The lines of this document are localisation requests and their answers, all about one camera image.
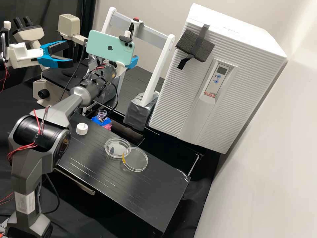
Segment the white wall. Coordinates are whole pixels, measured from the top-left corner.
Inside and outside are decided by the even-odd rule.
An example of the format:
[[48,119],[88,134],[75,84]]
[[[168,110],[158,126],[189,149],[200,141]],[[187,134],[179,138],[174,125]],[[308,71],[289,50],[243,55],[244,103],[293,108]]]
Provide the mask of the white wall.
[[317,236],[317,2],[302,10],[282,37],[297,50],[214,179],[195,238]]
[[[97,0],[93,28],[101,30],[108,9],[113,6],[126,16],[139,17],[149,27],[167,35],[174,34],[178,40],[192,3],[198,3],[266,29],[288,54],[292,46],[288,41],[283,42],[283,37],[288,35],[292,23],[297,21],[296,16],[302,10],[301,4],[304,1],[306,0]],[[118,35],[119,32],[114,31],[112,34]],[[160,49],[142,41],[135,42],[135,53],[140,57],[138,65],[152,72]],[[167,62],[171,61],[173,53],[174,51]],[[165,65],[162,77],[165,77],[168,65]]]

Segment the white ribbed housing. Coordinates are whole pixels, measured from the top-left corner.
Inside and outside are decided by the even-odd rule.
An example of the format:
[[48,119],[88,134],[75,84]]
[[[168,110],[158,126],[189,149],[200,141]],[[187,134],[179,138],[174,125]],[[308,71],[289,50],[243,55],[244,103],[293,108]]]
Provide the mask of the white ribbed housing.
[[[183,32],[188,29],[199,34],[204,23],[210,25],[205,39],[215,44],[212,53],[206,62],[191,59],[179,70],[179,62],[187,54],[175,51],[149,126],[226,153],[285,64],[286,55],[265,30],[197,4],[191,7]],[[184,122],[214,58],[236,65],[238,70],[201,125],[198,138],[182,138],[180,131],[186,130]]]

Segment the yellow label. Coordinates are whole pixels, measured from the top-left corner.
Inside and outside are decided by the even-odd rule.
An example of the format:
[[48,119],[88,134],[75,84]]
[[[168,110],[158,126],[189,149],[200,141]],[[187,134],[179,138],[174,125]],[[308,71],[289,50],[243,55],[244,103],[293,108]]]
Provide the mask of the yellow label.
[[124,153],[122,154],[122,161],[126,164],[126,161],[124,159]]

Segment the digital display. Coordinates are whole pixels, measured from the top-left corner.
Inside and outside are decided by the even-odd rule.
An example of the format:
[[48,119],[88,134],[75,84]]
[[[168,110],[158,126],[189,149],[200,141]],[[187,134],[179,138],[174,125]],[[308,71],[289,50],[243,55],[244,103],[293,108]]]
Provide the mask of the digital display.
[[218,68],[218,70],[217,70],[217,73],[220,73],[220,74],[225,75],[225,74],[226,74],[226,72],[227,72],[227,69],[222,68],[222,67],[220,67],[220,66],[219,66],[219,68]]

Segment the control panel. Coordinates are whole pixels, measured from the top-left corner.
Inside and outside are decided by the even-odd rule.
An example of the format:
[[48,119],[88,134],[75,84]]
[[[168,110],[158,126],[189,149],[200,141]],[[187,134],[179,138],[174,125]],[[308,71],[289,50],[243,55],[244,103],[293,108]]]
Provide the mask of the control panel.
[[215,98],[229,71],[230,67],[219,63],[210,79],[204,95]]

